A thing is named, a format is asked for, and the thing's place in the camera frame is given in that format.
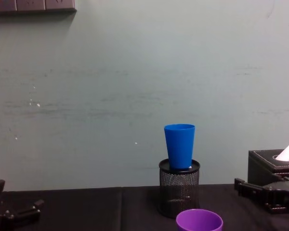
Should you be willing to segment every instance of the purple plastic cup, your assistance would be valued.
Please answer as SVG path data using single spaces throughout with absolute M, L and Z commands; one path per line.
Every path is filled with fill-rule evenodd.
M 178 214 L 178 231 L 222 231 L 223 219 L 208 210 L 189 209 Z

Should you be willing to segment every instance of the black mesh pen holder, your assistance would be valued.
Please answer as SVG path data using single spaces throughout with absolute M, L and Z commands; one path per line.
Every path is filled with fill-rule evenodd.
M 171 169 L 168 159 L 159 163 L 159 212 L 169 218 L 187 209 L 199 208 L 200 164 L 192 160 L 187 169 Z

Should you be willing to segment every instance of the black clamp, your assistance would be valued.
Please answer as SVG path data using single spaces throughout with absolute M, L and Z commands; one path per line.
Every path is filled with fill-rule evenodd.
M 0 194 L 5 181 L 0 180 Z M 44 205 L 43 200 L 38 200 L 31 206 L 22 209 L 13 209 L 0 199 L 0 230 L 13 230 L 39 220 L 40 210 Z
M 235 178 L 235 190 L 238 191 L 239 196 L 258 202 L 271 213 L 289 212 L 289 177 L 284 178 L 284 181 L 265 186 L 250 184 Z

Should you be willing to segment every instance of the table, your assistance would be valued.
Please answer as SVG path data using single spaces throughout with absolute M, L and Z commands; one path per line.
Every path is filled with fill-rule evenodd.
M 224 231 L 289 231 L 289 214 L 271 215 L 233 185 L 200 185 L 200 206 L 218 213 Z M 5 192 L 5 201 L 45 200 L 39 223 L 19 231 L 175 231 L 157 211 L 158 187 Z

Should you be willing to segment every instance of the pen holder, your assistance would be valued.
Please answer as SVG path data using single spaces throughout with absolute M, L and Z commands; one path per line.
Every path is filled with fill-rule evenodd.
M 249 151 L 248 183 L 264 186 L 289 176 L 289 161 L 275 158 L 283 151 Z
M 171 169 L 168 159 L 159 163 L 159 191 L 158 210 L 169 218 L 187 209 L 199 208 L 200 164 L 192 160 L 192 166 L 187 169 Z

